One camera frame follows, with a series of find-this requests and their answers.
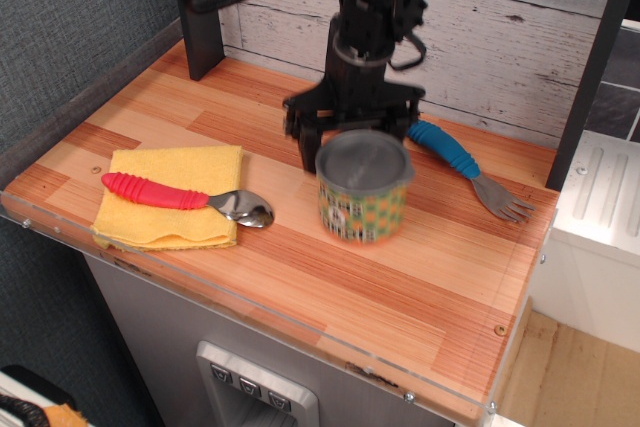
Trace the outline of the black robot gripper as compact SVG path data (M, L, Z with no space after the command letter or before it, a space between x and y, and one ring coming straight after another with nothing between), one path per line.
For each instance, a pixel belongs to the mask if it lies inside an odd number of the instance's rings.
M284 131L298 138L303 169L316 172L315 159L326 132L373 127L403 142L418 121L419 100L425 90L385 80L385 65L356 66L336 52L341 18L331 19L325 72L312 88L284 100ZM302 124L308 121L311 125Z

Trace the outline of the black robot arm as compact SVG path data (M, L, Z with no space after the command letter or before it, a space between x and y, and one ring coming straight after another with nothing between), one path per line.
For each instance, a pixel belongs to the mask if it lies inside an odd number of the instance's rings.
M297 140L303 168L315 170L324 133L374 129L403 139L417 121L423 88L388 82L388 68L420 65L426 47L414 30L425 0L339 0L331 19L324 75L286 99L284 130Z

